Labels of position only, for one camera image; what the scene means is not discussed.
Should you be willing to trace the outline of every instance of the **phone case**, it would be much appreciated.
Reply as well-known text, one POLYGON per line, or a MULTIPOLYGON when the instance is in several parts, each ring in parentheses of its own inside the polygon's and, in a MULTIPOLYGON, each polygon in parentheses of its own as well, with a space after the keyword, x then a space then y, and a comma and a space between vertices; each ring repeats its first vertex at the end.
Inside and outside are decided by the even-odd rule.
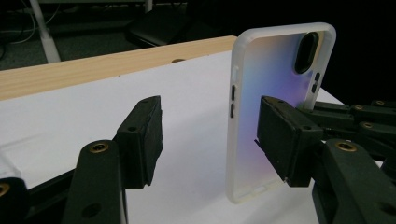
POLYGON ((227 133, 226 193, 231 202, 245 202, 283 184, 254 141, 261 96, 313 108, 335 38, 334 28, 324 22, 255 28, 237 37, 232 49, 227 133), (310 66, 297 73, 297 56, 307 34, 316 37, 317 46, 310 66))

